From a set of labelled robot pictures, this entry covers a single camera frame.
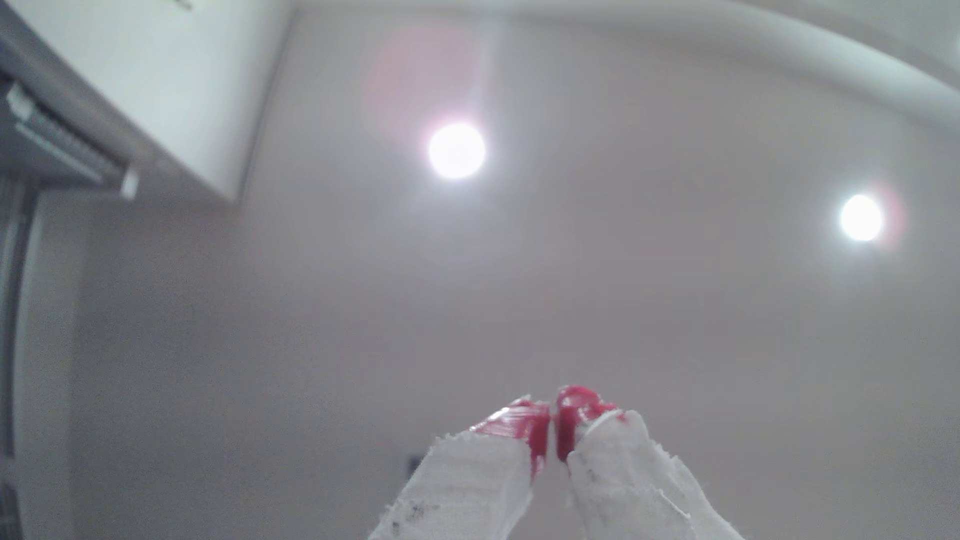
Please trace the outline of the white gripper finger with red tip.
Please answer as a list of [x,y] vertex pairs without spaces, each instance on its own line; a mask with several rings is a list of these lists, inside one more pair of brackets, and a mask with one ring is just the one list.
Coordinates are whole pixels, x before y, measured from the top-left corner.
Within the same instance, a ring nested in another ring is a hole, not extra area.
[[558,390],[557,455],[586,539],[742,539],[639,411],[588,387]]
[[368,539],[507,539],[546,465],[551,409],[516,399],[438,437]]

